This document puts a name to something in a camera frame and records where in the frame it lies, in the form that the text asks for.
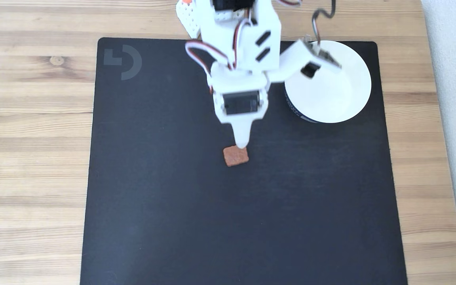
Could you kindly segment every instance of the gray logo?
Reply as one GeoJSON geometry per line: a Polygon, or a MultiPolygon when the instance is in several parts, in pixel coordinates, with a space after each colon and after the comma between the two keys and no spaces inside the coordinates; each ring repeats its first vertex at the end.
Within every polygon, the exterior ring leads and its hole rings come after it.
{"type": "MultiPolygon", "coordinates": [[[[121,80],[132,79],[142,68],[142,57],[134,47],[129,45],[123,45],[123,52],[129,54],[133,58],[133,66],[129,70],[121,73],[121,80]]],[[[103,65],[123,65],[123,58],[114,57],[113,49],[105,49],[103,65]]]]}

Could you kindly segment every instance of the white bowl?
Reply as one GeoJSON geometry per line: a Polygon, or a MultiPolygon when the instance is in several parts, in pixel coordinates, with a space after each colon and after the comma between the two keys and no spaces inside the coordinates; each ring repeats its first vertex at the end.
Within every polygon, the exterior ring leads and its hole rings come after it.
{"type": "Polygon", "coordinates": [[[321,48],[342,65],[342,70],[335,73],[320,68],[311,79],[299,70],[284,82],[288,104],[306,121],[346,121],[355,117],[369,100],[371,74],[363,59],[350,47],[322,40],[321,48]]]}

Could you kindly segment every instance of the brown snack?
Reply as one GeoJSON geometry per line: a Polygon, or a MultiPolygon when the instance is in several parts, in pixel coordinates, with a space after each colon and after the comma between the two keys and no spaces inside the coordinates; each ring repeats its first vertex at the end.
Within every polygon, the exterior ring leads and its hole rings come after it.
{"type": "Polygon", "coordinates": [[[223,155],[227,166],[234,166],[249,161],[246,148],[240,149],[237,146],[228,146],[223,150],[223,155]]]}

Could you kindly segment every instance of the wood grain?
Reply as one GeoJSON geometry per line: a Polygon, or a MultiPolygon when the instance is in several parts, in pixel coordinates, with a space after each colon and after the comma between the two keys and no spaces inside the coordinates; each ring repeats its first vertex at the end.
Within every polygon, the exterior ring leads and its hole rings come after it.
{"type": "MultiPolygon", "coordinates": [[[[311,33],[276,7],[283,39],[311,33]]],[[[410,285],[456,285],[456,208],[419,0],[339,0],[325,39],[378,43],[410,285]]],[[[0,285],[78,284],[96,42],[186,38],[165,0],[0,0],[0,285]]]]}

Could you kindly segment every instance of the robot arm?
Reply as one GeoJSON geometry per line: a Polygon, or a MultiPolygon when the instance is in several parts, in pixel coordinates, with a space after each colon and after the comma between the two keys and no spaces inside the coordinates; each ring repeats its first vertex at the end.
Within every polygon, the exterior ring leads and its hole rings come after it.
{"type": "Polygon", "coordinates": [[[299,71],[311,78],[319,68],[341,68],[327,52],[303,39],[281,54],[281,22],[272,0],[184,1],[179,0],[177,15],[192,38],[200,33],[202,38],[186,42],[186,52],[205,70],[215,114],[221,123],[232,125],[239,148],[248,144],[252,122],[264,117],[272,83],[299,71]],[[193,49],[207,51],[215,59],[213,65],[206,66],[193,49]]]}

